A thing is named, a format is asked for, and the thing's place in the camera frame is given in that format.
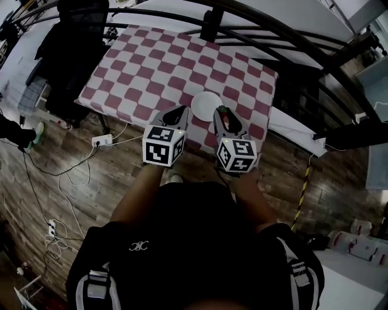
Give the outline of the white red containers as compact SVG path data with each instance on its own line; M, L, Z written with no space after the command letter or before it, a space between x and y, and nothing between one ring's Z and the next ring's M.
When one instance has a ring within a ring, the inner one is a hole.
M376 266L388 267L388 240L372 237L372 228L371 222L355 219L349 232L332 233L329 248Z

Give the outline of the person's black shirt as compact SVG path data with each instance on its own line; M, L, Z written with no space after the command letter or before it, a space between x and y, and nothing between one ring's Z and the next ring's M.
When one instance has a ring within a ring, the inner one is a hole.
M66 289L70 310L317 310L324 273L288 225L257 232L225 186L168 183L138 224L88 230Z

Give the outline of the yellow black striped pole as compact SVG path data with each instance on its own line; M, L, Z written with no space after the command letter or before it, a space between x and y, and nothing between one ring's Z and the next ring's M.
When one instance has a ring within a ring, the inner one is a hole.
M305 196L305 192L306 192L306 188L307 188L307 183L308 183L309 173L310 173L310 167L311 167L311 164L309 163L307 165L306 173L305 173L305 176L304 176L304 182L303 182L303 187L302 187L301 195L300 195L299 202L298 202L298 208L297 208L296 214L294 216L294 220L292 222L292 226L291 226L291 230L292 231L295 231L296 222L297 222L297 220L298 220L298 218L299 218L299 216L301 214L301 207L303 205L304 196Z

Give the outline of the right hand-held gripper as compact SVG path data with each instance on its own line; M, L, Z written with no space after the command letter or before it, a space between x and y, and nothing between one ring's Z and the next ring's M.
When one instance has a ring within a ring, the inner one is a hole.
M224 127L225 116L229 119L228 130ZM216 157L221 169L227 173L248 173L256 164L258 152L245 120L233 110L227 113L225 108L217 108L213 125L218 142Z

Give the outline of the white desk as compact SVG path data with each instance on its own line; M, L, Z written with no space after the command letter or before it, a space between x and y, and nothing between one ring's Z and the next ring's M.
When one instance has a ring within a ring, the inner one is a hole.
M12 106L19 108L27 87L25 82L38 63L35 60L38 47L54 26L55 21L45 21L32 26L15 45L0 68L0 93Z

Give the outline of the person's right forearm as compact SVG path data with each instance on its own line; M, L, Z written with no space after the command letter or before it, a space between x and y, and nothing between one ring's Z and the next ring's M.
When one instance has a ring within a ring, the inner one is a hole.
M234 178L233 189L236 201L242 206L245 215L257 232L276 224L275 210L268 204L258 186L258 169Z

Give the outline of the small red green object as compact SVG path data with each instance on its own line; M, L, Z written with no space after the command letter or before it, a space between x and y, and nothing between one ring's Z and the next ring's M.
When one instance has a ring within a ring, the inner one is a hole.
M227 107L220 105L216 108L215 123L218 127L223 126L225 130L229 129L229 117Z

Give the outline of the black metal railing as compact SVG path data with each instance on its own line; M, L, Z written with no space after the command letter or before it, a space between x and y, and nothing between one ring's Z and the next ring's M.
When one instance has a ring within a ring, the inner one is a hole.
M206 5L203 18L152 8L111 8L108 0L38 0L33 14L57 8L61 27L49 33L36 52L26 84L36 78L55 83L55 49L65 34L105 38L109 14L154 16L194 25L186 35L217 47L252 47L261 52L254 61L279 74L274 106L312 130L311 140L326 141L331 149L344 150L388 143L388 120L367 108L363 91L351 85L340 66L356 50L330 36L294 30L281 21L235 0L184 0Z

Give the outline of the white platform panel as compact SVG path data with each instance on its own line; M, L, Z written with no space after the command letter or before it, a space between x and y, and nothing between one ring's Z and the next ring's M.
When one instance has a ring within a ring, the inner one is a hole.
M316 157L321 157L327 152L325 138L314 140L314 131L275 107L271 107L270 110L268 129Z

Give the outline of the large white power strip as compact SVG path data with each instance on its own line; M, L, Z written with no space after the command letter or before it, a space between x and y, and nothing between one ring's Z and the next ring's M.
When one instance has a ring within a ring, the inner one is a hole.
M92 138L92 147L102 147L113 144L113 136L111 134L105 134L102 136L95 136Z

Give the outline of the person's left forearm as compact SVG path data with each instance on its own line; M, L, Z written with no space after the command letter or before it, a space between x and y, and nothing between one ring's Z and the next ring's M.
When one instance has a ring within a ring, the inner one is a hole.
M148 213L161 184L164 167L147 164L140 170L128 192L116 206L111 222L138 224Z

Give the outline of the red white checkered tablecloth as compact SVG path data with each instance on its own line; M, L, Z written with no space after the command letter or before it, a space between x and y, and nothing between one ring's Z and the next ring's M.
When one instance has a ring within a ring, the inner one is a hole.
M159 111L190 106L203 91L246 122L261 148L276 73L232 48L172 31L128 26L95 68L77 103L140 127Z

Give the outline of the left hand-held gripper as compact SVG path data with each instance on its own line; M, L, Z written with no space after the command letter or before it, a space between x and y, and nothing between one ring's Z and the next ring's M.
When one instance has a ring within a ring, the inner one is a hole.
M146 126L142 137L142 159L171 167L182 155L187 137L189 108L184 105L170 107L156 114Z

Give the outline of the white round plate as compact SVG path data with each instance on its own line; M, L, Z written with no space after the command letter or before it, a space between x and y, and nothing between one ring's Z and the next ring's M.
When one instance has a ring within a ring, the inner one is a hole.
M215 110L222 106L221 98L210 91L196 94L191 103L193 115L203 122L212 122Z

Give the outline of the black office chair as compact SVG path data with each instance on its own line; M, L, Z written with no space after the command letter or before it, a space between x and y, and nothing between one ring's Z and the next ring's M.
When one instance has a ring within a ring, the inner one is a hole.
M103 42L109 0L59 0L59 22L38 47L38 61L25 84L46 80L51 90L45 108L73 128L89 112L75 101L108 50Z

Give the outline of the white table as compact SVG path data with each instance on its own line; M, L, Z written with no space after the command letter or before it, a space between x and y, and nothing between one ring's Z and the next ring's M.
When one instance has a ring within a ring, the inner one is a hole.
M350 254L316 251L325 284L318 310L375 310L388 293L388 267Z

